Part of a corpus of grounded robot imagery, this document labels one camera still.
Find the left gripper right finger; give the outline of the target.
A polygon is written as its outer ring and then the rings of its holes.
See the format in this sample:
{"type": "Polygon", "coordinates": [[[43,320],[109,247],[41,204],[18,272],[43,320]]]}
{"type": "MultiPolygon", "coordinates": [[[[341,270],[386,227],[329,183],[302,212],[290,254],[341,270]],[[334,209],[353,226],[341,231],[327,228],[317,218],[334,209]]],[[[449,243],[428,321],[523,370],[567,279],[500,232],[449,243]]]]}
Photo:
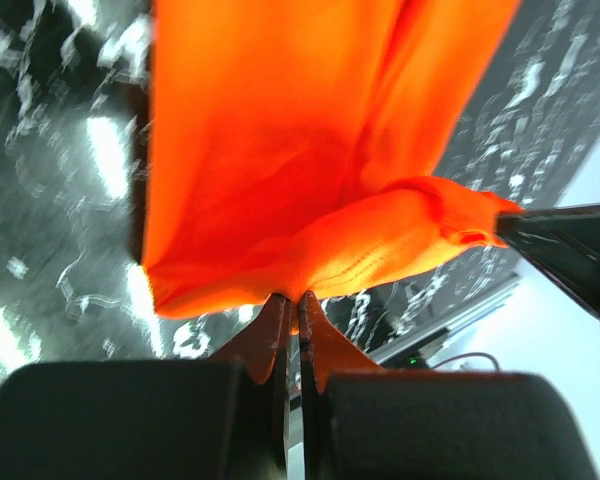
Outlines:
{"type": "Polygon", "coordinates": [[[298,305],[309,479],[593,479],[576,422],[543,378],[384,369],[298,305]]]}

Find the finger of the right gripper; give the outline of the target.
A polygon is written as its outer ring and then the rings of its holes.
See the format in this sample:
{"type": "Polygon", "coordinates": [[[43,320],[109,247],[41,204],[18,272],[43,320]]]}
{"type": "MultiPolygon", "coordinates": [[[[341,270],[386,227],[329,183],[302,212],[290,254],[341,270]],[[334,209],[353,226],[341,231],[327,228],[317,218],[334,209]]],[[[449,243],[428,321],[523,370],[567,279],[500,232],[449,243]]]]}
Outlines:
{"type": "Polygon", "coordinates": [[[600,321],[600,204],[502,213],[496,233],[600,321]]]}

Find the orange t-shirt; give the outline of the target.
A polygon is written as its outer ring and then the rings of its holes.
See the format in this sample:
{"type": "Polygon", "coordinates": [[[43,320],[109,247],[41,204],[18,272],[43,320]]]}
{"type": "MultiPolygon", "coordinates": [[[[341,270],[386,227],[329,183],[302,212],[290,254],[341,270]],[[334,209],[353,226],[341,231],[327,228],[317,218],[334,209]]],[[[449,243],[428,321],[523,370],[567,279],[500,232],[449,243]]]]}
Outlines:
{"type": "Polygon", "coordinates": [[[496,247],[435,168],[515,1],[158,1],[142,265],[186,318],[349,295],[496,247]]]}

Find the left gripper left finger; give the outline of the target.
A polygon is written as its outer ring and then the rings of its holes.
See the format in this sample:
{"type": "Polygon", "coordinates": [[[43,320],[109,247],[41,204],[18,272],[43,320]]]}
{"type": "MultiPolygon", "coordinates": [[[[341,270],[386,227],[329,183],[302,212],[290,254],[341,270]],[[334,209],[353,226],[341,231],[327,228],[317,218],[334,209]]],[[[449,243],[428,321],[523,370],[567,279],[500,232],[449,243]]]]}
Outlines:
{"type": "Polygon", "coordinates": [[[292,303],[205,360],[30,364],[0,387],[0,479],[283,479],[292,303]]]}

